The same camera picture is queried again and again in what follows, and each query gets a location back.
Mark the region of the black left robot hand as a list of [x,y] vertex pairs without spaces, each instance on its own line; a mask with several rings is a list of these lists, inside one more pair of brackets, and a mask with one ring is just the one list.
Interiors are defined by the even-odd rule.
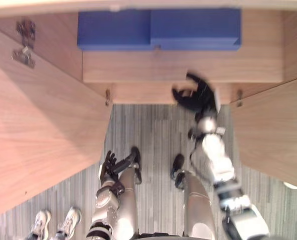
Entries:
[[112,179],[114,182],[118,181],[118,174],[114,173],[113,170],[116,165],[116,161],[117,158],[115,157],[115,154],[111,150],[109,150],[106,154],[103,164],[101,165],[99,175],[101,185],[103,185],[108,178]]

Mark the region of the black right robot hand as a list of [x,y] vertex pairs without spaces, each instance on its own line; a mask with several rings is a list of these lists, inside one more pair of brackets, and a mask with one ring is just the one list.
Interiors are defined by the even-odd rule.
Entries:
[[182,107],[193,111],[194,113],[204,114],[207,111],[211,113],[219,113],[217,105],[216,92],[209,86],[207,81],[192,73],[186,73],[186,79],[192,80],[197,84],[197,89],[183,88],[176,89],[172,88],[171,92],[174,100]]

